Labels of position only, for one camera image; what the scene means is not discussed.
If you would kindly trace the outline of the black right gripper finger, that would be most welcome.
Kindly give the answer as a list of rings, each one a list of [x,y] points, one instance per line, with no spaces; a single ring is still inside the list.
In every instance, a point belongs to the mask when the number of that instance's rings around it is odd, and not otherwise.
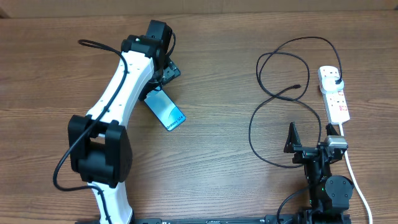
[[[325,127],[327,136],[339,136],[340,134],[336,131],[331,123],[328,123]]]
[[[289,124],[289,132],[284,146],[284,152],[297,152],[301,148],[302,144],[297,128],[295,127],[295,123],[291,122]]]

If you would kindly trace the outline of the white power extension strip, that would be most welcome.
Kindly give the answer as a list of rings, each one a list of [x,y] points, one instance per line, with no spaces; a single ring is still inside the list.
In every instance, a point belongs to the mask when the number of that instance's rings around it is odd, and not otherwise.
[[[340,74],[336,67],[327,65],[318,69],[319,86],[321,77],[335,77],[336,81],[338,81]],[[330,94],[322,94],[322,96],[329,123],[337,125],[350,120],[348,105],[343,90]]]

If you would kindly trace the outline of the Samsung Galaxy smartphone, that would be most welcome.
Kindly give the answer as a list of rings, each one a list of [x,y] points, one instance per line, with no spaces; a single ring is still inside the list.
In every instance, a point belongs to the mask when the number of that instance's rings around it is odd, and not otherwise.
[[[167,131],[173,131],[186,120],[182,111],[163,90],[149,92],[144,102]]]

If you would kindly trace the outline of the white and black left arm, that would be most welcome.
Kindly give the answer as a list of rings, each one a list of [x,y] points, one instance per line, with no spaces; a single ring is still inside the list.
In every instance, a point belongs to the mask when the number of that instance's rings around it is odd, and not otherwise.
[[[134,223],[125,183],[132,166],[127,125],[138,101],[151,98],[155,114],[178,110],[163,91],[180,75],[170,58],[176,36],[166,22],[152,20],[146,34],[130,35],[119,50],[93,40],[78,43],[115,53],[119,64],[96,104],[69,120],[69,148],[53,172],[53,185],[63,192],[92,190],[100,212],[97,223]]]

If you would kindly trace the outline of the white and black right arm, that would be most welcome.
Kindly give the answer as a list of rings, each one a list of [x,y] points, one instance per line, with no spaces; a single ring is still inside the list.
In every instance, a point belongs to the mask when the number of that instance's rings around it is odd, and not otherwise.
[[[333,175],[330,165],[342,160],[348,149],[345,137],[338,134],[331,124],[326,126],[328,136],[316,147],[303,147],[295,123],[289,124],[284,148],[294,155],[292,162],[304,166],[308,186],[288,196],[275,216],[276,223],[350,223],[349,209],[354,183],[342,175]],[[304,192],[309,193],[310,206],[295,214],[281,215],[283,206]]]

